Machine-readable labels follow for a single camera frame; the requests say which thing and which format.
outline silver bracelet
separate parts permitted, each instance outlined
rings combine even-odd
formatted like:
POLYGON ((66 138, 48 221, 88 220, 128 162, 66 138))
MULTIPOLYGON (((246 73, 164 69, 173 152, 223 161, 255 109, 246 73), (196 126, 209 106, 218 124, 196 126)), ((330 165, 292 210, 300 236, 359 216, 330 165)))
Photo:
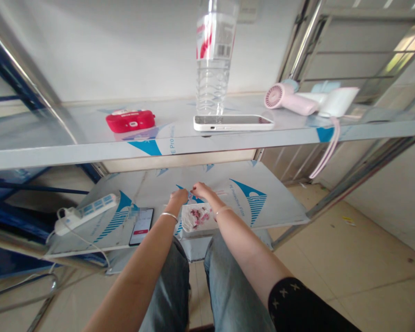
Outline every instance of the silver bracelet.
POLYGON ((226 211, 226 210, 232 210, 232 208, 230 206, 227 206, 227 205, 219 208, 218 211, 215 213, 215 217, 214 217, 215 221, 217 221, 218 214, 220 212, 223 212, 223 211, 226 211))
POLYGON ((161 215, 170 215, 171 217, 173 217, 175 219, 175 224, 178 224, 178 219, 176 216, 174 216, 172 213, 169 212, 163 212, 161 215))

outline tiled floor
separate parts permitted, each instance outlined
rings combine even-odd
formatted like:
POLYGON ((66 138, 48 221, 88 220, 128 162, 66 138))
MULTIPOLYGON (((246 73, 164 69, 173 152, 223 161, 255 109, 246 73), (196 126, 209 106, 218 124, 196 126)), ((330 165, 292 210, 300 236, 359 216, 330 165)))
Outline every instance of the tiled floor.
MULTIPOLYGON (((291 187, 306 208, 326 191, 291 187)), ((273 238, 285 231, 270 230, 273 238)), ((349 204, 341 202, 275 251, 310 289, 362 331, 415 331, 415 252, 349 204), (345 223, 351 218, 355 226, 345 223)), ((55 299, 39 331, 80 331, 114 280, 57 269, 67 287, 55 299)), ((0 288, 16 280, 0 282, 0 288)), ((190 326, 213 322, 203 262, 190 265, 190 326)), ((26 331, 34 317, 26 307, 2 314, 0 331, 26 331)))

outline white smartphone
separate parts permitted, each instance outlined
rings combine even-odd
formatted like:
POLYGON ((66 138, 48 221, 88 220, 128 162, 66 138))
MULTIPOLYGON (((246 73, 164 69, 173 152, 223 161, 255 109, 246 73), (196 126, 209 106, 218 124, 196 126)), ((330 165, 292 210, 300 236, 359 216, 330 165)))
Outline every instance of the white smartphone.
POLYGON ((138 213, 137 220, 134 225, 134 230, 132 231, 132 235, 129 240, 129 246, 132 247, 139 245, 149 233, 149 230, 151 229, 153 214, 153 208, 142 210, 138 213))
POLYGON ((271 130, 275 123, 261 115, 196 115, 196 131, 271 130))

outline clear plastic bottle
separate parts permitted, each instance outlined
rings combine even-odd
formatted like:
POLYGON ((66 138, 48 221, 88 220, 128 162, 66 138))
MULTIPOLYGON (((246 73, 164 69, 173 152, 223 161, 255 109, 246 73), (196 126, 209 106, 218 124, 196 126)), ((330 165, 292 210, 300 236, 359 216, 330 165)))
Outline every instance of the clear plastic bottle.
POLYGON ((201 0, 197 20, 197 112, 222 115, 240 0, 201 0))

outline pink and white package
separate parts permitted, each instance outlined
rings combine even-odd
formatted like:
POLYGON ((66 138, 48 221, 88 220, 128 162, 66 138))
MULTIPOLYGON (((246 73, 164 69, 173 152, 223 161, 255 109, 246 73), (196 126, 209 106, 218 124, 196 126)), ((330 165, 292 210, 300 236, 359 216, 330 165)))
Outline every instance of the pink and white package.
POLYGON ((208 203, 183 205, 181 211, 181 224, 184 231, 208 231, 217 229, 212 208, 208 203))

